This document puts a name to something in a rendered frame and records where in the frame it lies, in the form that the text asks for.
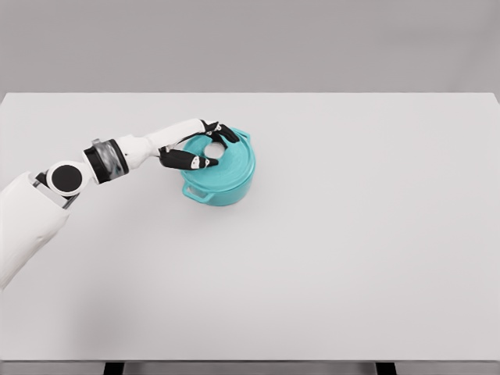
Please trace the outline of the teal pot lid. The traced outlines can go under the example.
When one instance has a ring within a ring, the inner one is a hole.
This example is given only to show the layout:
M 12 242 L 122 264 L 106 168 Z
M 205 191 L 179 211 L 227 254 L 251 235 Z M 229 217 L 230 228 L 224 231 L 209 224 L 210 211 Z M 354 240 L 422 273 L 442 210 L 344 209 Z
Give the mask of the teal pot lid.
M 255 169 L 255 154 L 249 134 L 237 128 L 232 131 L 239 142 L 226 141 L 227 148 L 218 158 L 218 164 L 198 170 L 181 170 L 180 174 L 190 184 L 208 190 L 228 190 L 242 184 Z

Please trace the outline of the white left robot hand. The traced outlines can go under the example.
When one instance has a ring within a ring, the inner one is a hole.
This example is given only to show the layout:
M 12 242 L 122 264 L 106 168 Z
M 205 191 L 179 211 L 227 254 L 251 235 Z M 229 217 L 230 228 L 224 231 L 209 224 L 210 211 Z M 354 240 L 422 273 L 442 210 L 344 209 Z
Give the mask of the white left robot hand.
M 227 143 L 237 143 L 239 137 L 219 121 L 207 122 L 201 119 L 185 120 L 146 136 L 153 144 L 162 166 L 176 170 L 198 170 L 219 164 L 217 159 L 176 149 L 176 146 L 195 136 L 202 135 L 220 143 L 225 149 Z

